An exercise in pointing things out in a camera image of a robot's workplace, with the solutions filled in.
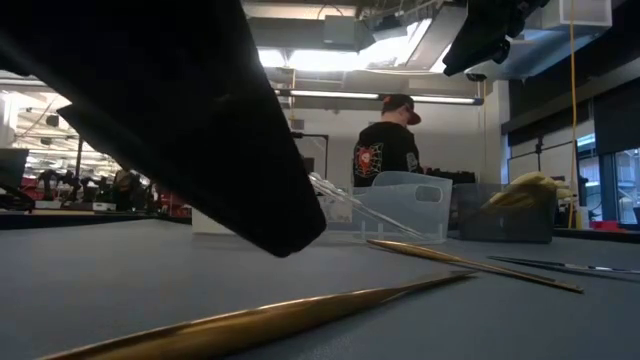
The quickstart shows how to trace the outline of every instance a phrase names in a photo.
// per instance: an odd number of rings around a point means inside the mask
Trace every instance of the person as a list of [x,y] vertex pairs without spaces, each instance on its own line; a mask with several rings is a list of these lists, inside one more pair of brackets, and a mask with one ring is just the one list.
[[133,174],[131,170],[122,166],[113,180],[113,202],[116,204],[116,211],[128,211],[131,209],[131,183]]
[[419,124],[415,104],[408,95],[388,95],[382,117],[360,132],[353,150],[353,186],[368,187],[385,171],[423,173],[415,139],[408,125]]

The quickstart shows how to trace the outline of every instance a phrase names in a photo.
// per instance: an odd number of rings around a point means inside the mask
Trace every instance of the metal pole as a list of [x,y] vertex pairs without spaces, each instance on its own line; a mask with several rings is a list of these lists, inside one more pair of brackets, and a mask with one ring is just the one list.
[[82,161],[82,145],[84,144],[84,140],[82,138],[78,139],[78,153],[76,157],[76,176],[80,177],[80,162]]

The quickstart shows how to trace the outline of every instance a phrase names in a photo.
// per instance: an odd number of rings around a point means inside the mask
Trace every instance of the metal tool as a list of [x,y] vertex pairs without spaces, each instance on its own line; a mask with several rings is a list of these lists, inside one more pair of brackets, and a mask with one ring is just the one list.
[[375,307],[409,292],[460,280],[472,273],[429,274],[418,282],[399,287],[267,305],[142,332],[45,359],[208,359],[225,356]]
[[560,262],[554,262],[554,261],[518,259],[518,258],[510,258],[510,257],[502,257],[502,256],[487,256],[487,257],[493,260],[504,261],[504,262],[520,264],[520,265],[548,266],[548,267],[565,268],[565,269],[571,269],[571,270],[603,271],[603,272],[612,272],[612,273],[618,273],[618,274],[640,275],[640,270],[616,269],[616,268],[610,268],[605,266],[566,264],[566,263],[560,263]]
[[393,241],[383,241],[383,240],[367,240],[367,242],[369,244],[380,246],[382,248],[393,250],[395,252],[399,252],[405,255],[412,255],[412,256],[422,257],[425,259],[437,260],[437,261],[471,265],[471,266],[482,268],[484,270],[489,270],[495,273],[509,275],[519,279],[529,280],[529,281],[537,282],[539,284],[560,288],[563,290],[568,290],[568,291],[577,292],[577,293],[584,292],[584,289],[582,289],[579,286],[565,284],[555,279],[538,276],[534,274],[529,274],[521,271],[511,270],[509,268],[504,268],[501,266],[488,265],[488,264],[483,264],[483,263],[479,263],[471,260],[466,260],[461,257],[427,249],[421,246],[403,244],[403,243],[393,242]]

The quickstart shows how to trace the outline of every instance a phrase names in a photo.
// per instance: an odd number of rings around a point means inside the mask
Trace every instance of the window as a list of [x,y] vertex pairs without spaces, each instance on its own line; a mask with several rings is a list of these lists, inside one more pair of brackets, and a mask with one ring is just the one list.
[[595,149],[595,134],[578,139],[578,168],[580,171],[580,205],[589,210],[591,221],[602,220],[600,195],[600,162]]
[[640,209],[640,151],[631,149],[616,153],[618,221],[637,224],[636,209]]

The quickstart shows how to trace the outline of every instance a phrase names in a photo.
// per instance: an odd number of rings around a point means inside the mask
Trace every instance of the graphic print on shirt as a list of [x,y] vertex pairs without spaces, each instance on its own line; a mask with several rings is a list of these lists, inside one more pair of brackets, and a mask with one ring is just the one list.
[[407,153],[407,168],[410,172],[418,168],[418,159],[416,158],[416,154]]
[[383,143],[371,146],[357,146],[355,162],[356,174],[368,178],[378,175],[382,171],[382,147]]

